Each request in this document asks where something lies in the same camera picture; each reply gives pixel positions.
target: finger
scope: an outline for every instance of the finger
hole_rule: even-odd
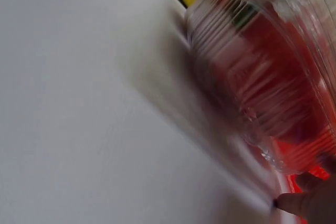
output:
[[[277,208],[290,214],[305,217],[307,212],[307,194],[281,194],[275,201]]]
[[[321,167],[330,174],[336,174],[336,157],[334,155],[324,156]]]
[[[296,177],[295,182],[303,191],[310,191],[319,186],[323,179],[310,173],[302,173]]]

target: plastic packaging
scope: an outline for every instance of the plastic packaging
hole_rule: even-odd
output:
[[[197,0],[193,72],[218,112],[288,174],[336,152],[335,0]]]

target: red liquid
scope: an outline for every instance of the red liquid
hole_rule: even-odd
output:
[[[257,14],[234,36],[217,42],[225,45],[223,50],[209,53],[214,96],[229,96],[251,134],[270,137],[277,143],[276,154],[287,155],[285,166],[301,172],[317,155],[335,151],[333,103],[314,61],[312,39],[304,40],[271,4],[266,9],[270,17]],[[326,47],[322,37],[318,43]]]

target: white table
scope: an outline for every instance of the white table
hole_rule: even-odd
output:
[[[267,203],[232,187],[141,78],[151,62],[174,89],[160,62],[185,50],[176,0],[0,7],[1,223],[268,220]]]

